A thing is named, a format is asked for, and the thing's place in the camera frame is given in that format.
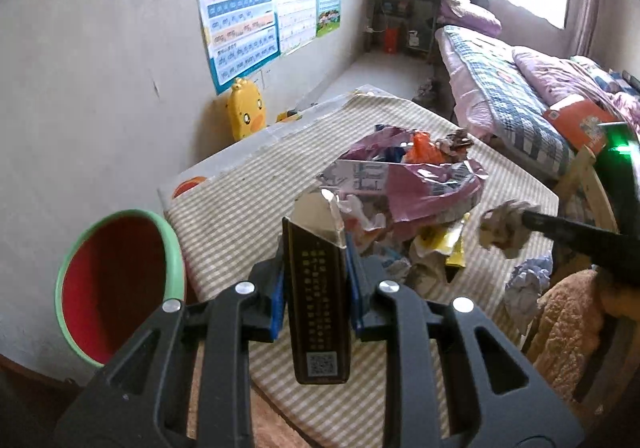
yellow duck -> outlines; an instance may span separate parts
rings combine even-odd
[[[226,102],[226,111],[236,141],[266,127],[262,96],[253,81],[236,78]]]

white wall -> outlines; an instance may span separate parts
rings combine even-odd
[[[603,66],[640,78],[640,0],[606,0],[598,17],[592,56]]]
[[[489,10],[502,23],[499,39],[509,45],[522,45],[553,56],[564,56],[568,35],[543,18],[506,0],[490,0]]]
[[[363,26],[342,0],[339,30],[272,62],[268,119],[337,78]],[[197,0],[0,0],[0,85],[0,353],[83,381],[53,309],[65,251],[231,143]]]

plaid blanket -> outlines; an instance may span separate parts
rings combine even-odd
[[[443,31],[484,94],[496,135],[536,173],[562,176],[574,152],[542,117],[547,107],[513,62],[511,47],[462,27]]]

crumpled tissue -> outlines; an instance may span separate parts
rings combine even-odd
[[[549,289],[549,277],[553,270],[551,253],[530,258],[513,268],[509,281],[504,284],[504,306],[525,335],[531,320],[538,313],[538,298]]]

trash bin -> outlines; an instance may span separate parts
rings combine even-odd
[[[101,367],[169,298],[185,298],[178,238],[159,215],[128,209],[80,236],[58,272],[55,307],[71,348]]]

